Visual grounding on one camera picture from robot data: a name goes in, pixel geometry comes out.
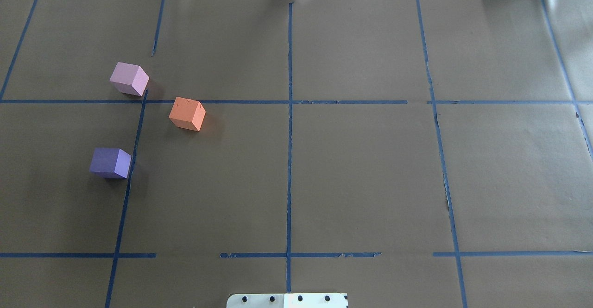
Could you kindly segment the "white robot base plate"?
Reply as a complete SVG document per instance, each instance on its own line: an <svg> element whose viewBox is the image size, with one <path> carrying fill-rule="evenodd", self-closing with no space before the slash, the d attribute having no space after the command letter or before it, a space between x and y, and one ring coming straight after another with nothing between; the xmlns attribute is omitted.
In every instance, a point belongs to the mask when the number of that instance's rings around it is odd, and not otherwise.
<svg viewBox="0 0 593 308"><path fill-rule="evenodd" d="M347 308L345 293L264 293L229 296L227 308Z"/></svg>

